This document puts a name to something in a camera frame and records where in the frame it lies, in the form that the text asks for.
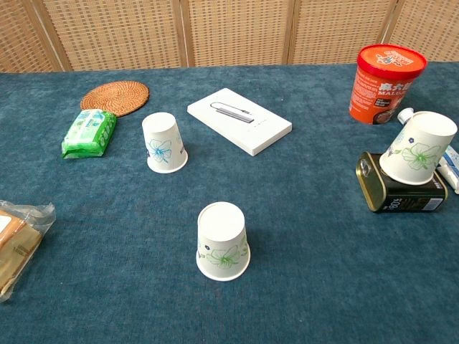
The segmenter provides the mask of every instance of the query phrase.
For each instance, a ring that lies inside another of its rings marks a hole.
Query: green snack package
[[[115,129],[116,116],[108,111],[83,110],[64,137],[62,157],[85,158],[101,156]]]

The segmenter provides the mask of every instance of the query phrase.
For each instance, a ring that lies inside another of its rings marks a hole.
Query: orange container
[[[357,57],[351,116],[367,124],[388,122],[426,66],[425,57],[405,47],[375,44],[363,48]]]

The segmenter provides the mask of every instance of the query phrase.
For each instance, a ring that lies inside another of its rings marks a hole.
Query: red lid
[[[427,66],[419,52],[393,44],[375,44],[363,48],[357,64],[365,72],[384,79],[408,80],[418,77]]]

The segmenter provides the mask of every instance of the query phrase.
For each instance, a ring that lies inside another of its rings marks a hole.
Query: wicker screen
[[[355,62],[362,47],[377,43],[390,5],[391,0],[301,0],[289,62]]]
[[[185,30],[192,46],[189,59],[196,66],[282,63],[291,1],[188,0],[182,4],[188,6]]]
[[[385,41],[423,53],[433,61],[459,61],[459,1],[405,0]]]
[[[49,72],[52,65],[22,2],[0,1],[0,72]]]
[[[74,70],[180,66],[171,1],[44,0]]]

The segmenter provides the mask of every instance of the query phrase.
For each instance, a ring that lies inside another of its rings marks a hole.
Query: white product box
[[[187,110],[251,156],[292,130],[292,123],[227,88],[188,105]]]

